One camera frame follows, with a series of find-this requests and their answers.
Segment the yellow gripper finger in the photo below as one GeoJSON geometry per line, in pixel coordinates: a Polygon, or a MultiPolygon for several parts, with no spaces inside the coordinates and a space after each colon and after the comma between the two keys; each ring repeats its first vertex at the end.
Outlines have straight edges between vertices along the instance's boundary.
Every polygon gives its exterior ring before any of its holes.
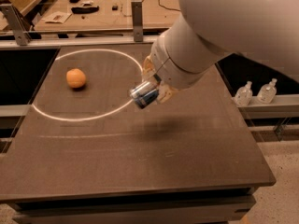
{"type": "Polygon", "coordinates": [[[174,94],[178,93],[178,89],[175,89],[168,84],[162,82],[159,85],[158,88],[158,97],[157,97],[157,102],[159,104],[165,103],[167,100],[169,100],[174,94]]]}
{"type": "Polygon", "coordinates": [[[142,80],[156,82],[157,79],[154,77],[155,74],[156,70],[154,64],[152,63],[150,56],[147,56],[142,65],[142,80]]]}

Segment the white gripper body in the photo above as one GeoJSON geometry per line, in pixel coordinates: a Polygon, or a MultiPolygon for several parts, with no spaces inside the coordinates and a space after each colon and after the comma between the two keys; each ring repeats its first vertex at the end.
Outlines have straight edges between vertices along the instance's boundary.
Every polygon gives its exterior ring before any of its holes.
{"type": "Polygon", "coordinates": [[[215,62],[215,55],[198,35],[162,33],[150,53],[157,76],[167,85],[183,90],[194,85],[215,62]]]}

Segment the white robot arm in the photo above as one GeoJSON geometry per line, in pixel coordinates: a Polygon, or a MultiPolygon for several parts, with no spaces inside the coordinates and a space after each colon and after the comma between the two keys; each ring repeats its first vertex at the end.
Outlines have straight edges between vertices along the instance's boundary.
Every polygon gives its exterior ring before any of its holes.
{"type": "Polygon", "coordinates": [[[146,60],[145,98],[164,102],[234,52],[298,78],[299,0],[178,1],[178,19],[146,60]]]}

